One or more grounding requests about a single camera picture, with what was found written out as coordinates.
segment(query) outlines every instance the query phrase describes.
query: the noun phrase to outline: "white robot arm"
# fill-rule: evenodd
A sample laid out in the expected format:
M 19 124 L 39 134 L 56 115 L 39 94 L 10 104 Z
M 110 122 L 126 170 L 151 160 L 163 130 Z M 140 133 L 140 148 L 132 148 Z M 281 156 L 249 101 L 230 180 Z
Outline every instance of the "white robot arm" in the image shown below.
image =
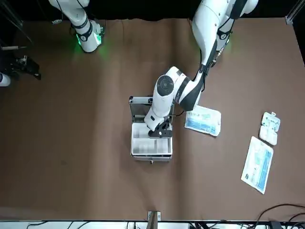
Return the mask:
M 49 0 L 49 2 L 69 18 L 85 52 L 92 52 L 101 44 L 101 26 L 89 20 L 83 9 L 89 4 L 89 0 Z
M 194 80 L 190 80 L 176 67 L 159 77 L 154 87 L 152 106 L 144 119 L 152 131 L 167 120 L 173 100 L 185 111 L 194 109 L 215 53 L 225 46 L 234 20 L 244 13 L 250 13 L 257 2 L 202 0 L 192 24 L 194 37 L 202 53 L 199 70 Z

